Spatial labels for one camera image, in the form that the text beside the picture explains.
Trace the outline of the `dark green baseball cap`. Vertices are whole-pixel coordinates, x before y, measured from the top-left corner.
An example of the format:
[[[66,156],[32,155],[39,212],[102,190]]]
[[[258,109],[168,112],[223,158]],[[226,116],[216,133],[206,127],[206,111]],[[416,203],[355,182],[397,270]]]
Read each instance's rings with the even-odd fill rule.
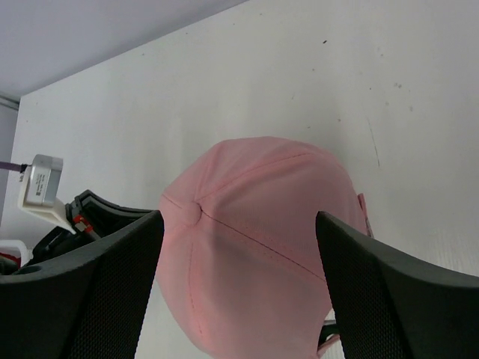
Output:
[[[321,328],[318,346],[321,347],[339,335],[338,324],[335,319],[326,319]]]

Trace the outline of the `white plastic basket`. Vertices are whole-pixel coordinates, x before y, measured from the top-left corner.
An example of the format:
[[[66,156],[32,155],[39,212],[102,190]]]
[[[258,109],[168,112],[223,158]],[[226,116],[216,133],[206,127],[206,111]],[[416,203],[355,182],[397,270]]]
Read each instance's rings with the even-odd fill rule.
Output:
[[[31,259],[31,252],[25,243],[20,240],[1,239],[1,253],[10,254],[21,259],[19,267],[24,266]]]

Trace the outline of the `pink baseball cap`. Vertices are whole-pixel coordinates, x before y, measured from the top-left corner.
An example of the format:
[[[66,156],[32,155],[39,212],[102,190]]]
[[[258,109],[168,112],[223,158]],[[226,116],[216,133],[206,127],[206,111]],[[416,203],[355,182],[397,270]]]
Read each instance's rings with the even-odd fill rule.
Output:
[[[369,233],[364,196],[325,150],[222,141],[162,193],[156,279],[177,324],[213,358],[320,358],[332,310],[318,212]]]

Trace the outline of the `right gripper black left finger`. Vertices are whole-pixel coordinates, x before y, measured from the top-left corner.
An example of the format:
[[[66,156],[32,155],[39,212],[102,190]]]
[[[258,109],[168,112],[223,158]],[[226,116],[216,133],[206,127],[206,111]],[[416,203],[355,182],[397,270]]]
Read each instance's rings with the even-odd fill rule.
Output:
[[[1,357],[135,357],[163,232],[160,212],[152,211],[1,276]]]

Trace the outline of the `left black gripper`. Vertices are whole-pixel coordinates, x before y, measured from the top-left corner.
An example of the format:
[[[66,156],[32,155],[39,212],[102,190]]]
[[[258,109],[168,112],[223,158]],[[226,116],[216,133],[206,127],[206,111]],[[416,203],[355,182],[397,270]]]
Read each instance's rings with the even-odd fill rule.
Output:
[[[59,257],[109,236],[150,212],[108,202],[90,190],[76,196],[65,209],[73,232],[59,226],[51,230],[34,247],[29,265]]]

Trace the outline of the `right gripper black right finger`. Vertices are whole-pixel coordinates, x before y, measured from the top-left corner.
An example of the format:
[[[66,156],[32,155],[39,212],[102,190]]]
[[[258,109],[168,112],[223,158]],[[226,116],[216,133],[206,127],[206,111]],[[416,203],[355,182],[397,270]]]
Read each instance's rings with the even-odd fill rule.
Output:
[[[478,278],[420,260],[326,212],[316,234],[346,358],[477,358]]]

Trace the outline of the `red baseball cap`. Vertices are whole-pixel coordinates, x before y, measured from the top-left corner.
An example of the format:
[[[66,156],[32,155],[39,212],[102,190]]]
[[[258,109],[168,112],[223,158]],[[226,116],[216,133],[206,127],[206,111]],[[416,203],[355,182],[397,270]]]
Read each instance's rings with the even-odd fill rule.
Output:
[[[21,264],[21,259],[19,257],[15,257],[13,255],[4,254],[4,253],[0,253],[0,256],[3,257],[3,258],[9,259],[11,261],[14,261],[18,266],[20,266],[20,264]]]

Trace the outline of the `left aluminium frame post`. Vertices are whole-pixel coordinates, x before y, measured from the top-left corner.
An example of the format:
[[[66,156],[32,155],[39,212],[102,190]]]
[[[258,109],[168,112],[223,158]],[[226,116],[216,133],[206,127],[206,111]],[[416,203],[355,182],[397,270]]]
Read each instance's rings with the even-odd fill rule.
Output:
[[[19,110],[19,100],[12,98],[10,96],[7,96],[3,93],[0,93],[0,106],[3,106],[5,108],[10,108],[13,109],[14,111]]]

